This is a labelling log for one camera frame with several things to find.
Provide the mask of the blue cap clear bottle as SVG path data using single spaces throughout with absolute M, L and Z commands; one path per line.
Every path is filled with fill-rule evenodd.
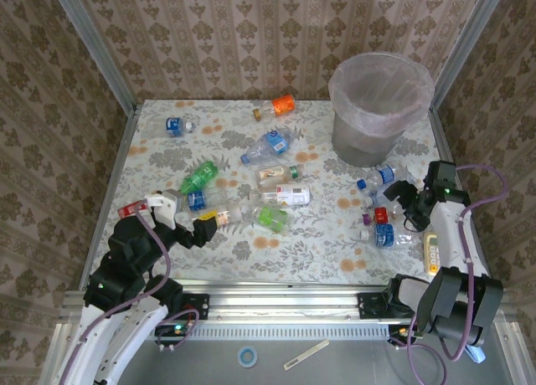
M 415 178 L 406 165 L 401 162 L 387 162 L 366 171 L 357 180 L 357 188 L 361 191 L 372 192 L 385 186 L 388 187 L 397 181 L 415 184 Z

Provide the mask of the clear bottle with red trim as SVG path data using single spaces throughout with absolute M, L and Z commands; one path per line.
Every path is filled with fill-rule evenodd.
M 136 211 L 138 211 L 144 217 L 151 215 L 151 212 L 147 209 L 147 205 L 145 203 L 140 204 L 139 201 L 130 203 L 124 207 L 119 208 L 117 210 L 117 213 L 119 215 L 119 218 L 123 219 L 129 216 L 133 216 Z

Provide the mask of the clear crushed plastic bottle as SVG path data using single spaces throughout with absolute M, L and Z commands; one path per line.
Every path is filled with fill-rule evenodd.
M 392 202 L 380 191 L 369 192 L 363 199 L 366 208 L 388 207 Z

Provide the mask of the crushed blue label bottle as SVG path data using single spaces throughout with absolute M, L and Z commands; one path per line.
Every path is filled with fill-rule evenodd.
M 287 127 L 265 132 L 241 156 L 244 165 L 261 164 L 285 156 L 303 138 L 302 129 Z

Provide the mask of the green label clear bottle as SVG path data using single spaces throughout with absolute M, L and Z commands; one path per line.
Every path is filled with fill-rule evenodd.
M 253 209 L 254 222 L 277 234 L 286 234 L 290 228 L 291 215 L 280 208 L 259 205 Z

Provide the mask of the tan label green cap bottle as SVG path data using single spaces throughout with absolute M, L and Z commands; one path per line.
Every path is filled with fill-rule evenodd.
M 277 184 L 286 184 L 302 177 L 304 169 L 304 164 L 261 167 L 255 171 L 255 181 L 259 189 L 273 187 Z

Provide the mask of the grey metal mesh bin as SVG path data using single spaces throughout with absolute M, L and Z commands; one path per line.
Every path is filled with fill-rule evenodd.
M 407 130 L 386 138 L 367 136 L 347 124 L 334 111 L 332 145 L 336 154 L 344 162 L 356 167 L 373 167 L 386 160 L 395 142 Z

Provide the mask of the red label purple cap bottle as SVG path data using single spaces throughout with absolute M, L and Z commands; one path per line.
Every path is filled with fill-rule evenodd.
M 373 224 L 402 224 L 404 220 L 403 210 L 400 208 L 391 208 L 386 207 L 375 208 L 371 213 L 364 213 L 363 224 L 366 226 Z

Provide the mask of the blue label white cap bottle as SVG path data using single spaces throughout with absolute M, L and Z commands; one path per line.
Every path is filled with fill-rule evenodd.
M 362 229 L 359 239 L 376 248 L 403 248 L 417 244 L 419 236 L 391 223 L 376 223 Z

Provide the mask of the yellow red label bottle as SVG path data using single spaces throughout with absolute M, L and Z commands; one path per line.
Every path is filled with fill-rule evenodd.
M 238 203 L 228 203 L 225 205 L 220 205 L 215 208 L 206 208 L 194 212 L 189 212 L 188 216 L 192 221 L 197 219 L 200 215 L 207 213 L 212 210 L 217 210 L 219 212 L 218 216 L 218 228 L 229 225 L 231 223 L 237 223 L 243 220 L 243 214 L 241 206 Z

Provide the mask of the blue label clear bottle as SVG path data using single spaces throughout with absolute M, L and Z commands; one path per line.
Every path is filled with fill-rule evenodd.
M 227 202 L 228 198 L 223 188 L 211 187 L 189 192 L 180 199 L 180 212 L 196 213 L 205 209 L 215 208 Z

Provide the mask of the white label clear bottle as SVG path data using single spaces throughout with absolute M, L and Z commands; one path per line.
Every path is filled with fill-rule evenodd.
M 249 200 L 281 207 L 306 206 L 311 202 L 311 191 L 308 185 L 277 184 L 251 190 Z

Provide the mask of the green plastic bottle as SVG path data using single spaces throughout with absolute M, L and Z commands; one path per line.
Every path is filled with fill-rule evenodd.
M 188 193 L 202 190 L 208 182 L 217 176 L 219 169 L 212 161 L 201 163 L 198 168 L 185 177 L 180 187 L 180 192 L 184 195 Z

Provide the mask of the orange label plastic bottle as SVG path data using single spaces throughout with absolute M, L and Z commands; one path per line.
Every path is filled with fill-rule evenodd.
M 270 117 L 281 116 L 295 110 L 296 103 L 293 95 L 284 95 L 274 100 L 264 102 L 258 108 L 253 109 L 253 116 L 257 121 Z

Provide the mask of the pink translucent bin liner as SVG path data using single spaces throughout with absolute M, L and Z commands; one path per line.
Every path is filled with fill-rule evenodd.
M 328 82 L 334 111 L 367 136 L 398 135 L 423 118 L 434 97 L 429 70 L 402 54 L 369 52 L 344 60 Z

